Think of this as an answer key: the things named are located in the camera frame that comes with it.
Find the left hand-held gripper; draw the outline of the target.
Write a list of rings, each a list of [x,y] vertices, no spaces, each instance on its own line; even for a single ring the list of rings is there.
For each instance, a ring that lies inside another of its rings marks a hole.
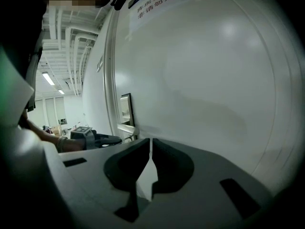
[[[94,134],[91,127],[79,126],[70,132],[70,139],[84,140],[83,150],[104,148],[122,143],[118,136]]]

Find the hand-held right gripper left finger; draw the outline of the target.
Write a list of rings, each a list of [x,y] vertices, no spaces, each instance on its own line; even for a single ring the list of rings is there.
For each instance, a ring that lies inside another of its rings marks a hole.
[[[115,211],[115,215],[134,222],[139,216],[136,182],[149,161],[150,140],[146,138],[129,144],[129,148],[108,158],[103,170],[116,189],[129,192],[126,206]]]

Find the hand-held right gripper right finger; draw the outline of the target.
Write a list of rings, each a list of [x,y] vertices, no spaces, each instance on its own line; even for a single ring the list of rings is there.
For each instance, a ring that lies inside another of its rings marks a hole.
[[[192,158],[184,151],[184,145],[177,142],[153,138],[152,161],[158,177],[152,184],[152,198],[179,191],[194,173]]]

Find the white door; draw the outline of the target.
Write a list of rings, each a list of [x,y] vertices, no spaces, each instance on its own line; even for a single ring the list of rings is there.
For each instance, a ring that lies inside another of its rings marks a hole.
[[[142,137],[217,153],[273,194],[305,153],[305,48],[275,0],[187,0],[115,37],[118,97]]]

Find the person's left forearm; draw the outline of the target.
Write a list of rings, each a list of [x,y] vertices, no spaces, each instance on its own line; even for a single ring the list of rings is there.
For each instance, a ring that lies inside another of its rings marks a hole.
[[[44,130],[40,129],[39,127],[37,127],[31,120],[28,119],[26,112],[24,112],[22,114],[21,120],[25,121],[26,128],[33,131],[40,138],[40,140],[50,142],[56,146],[56,143],[57,143],[57,140],[59,139],[59,137],[57,137],[55,135],[51,135],[51,134],[45,132]]]

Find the white paper sign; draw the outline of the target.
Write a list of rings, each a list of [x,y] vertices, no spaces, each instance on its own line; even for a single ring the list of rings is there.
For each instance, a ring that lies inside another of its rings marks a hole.
[[[135,32],[161,13],[187,0],[139,0],[129,8],[129,31]]]

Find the person's left hand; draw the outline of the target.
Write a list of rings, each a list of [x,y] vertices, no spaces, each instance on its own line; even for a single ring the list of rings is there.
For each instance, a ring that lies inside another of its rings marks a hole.
[[[86,148],[85,139],[66,139],[62,148],[63,152],[82,151]]]

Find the long ceiling light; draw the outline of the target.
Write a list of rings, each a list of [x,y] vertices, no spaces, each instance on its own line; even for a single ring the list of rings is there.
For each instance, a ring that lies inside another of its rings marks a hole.
[[[53,82],[53,80],[50,78],[49,74],[47,72],[43,72],[42,73],[43,78],[51,85],[54,86],[55,83]]]

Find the white ceiling pipes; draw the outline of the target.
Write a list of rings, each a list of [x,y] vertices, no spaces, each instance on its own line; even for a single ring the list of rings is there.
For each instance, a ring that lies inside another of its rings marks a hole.
[[[89,54],[102,28],[108,8],[64,10],[51,6],[42,19],[42,55],[37,78],[39,97],[81,95]],[[47,72],[55,83],[42,76]]]

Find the person's black shirt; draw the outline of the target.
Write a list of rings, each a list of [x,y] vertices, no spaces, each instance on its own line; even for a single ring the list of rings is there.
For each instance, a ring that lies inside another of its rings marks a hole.
[[[45,0],[0,0],[0,45],[24,78],[41,33]]]

